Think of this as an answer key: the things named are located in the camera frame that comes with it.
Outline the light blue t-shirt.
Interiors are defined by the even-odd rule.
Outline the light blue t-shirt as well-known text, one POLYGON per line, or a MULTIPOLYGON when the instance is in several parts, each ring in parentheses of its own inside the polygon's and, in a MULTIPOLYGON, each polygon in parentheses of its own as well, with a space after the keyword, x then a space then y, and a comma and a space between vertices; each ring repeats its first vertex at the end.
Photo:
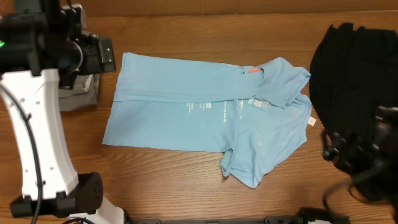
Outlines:
POLYGON ((305 141, 310 73, 125 53, 103 144, 221 152, 224 176, 255 188, 305 141))

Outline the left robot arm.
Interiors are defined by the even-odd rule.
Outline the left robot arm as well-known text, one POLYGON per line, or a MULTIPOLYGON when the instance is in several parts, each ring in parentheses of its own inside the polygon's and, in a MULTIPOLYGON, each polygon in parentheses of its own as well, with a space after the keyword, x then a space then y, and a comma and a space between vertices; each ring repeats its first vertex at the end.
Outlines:
POLYGON ((16 1, 1 21, 1 96, 22 165, 22 193, 13 217, 52 215, 65 223, 129 223, 103 193, 96 172, 78 174, 70 159, 58 91, 79 75, 116 69, 112 42, 86 33, 79 4, 16 1))

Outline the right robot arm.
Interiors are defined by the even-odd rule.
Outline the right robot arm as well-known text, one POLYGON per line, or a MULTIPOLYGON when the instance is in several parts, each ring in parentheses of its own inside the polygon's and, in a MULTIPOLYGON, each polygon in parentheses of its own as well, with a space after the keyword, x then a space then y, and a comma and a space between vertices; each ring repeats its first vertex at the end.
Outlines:
POLYGON ((379 106, 375 116, 374 138, 367 141, 348 131, 322 132, 323 158, 349 175, 348 180, 337 182, 322 196, 323 209, 301 208, 292 223, 349 223, 348 216, 340 215, 328 205, 328 197, 346 187, 362 191, 365 203, 387 203, 394 210, 397 222, 397 108, 379 106))

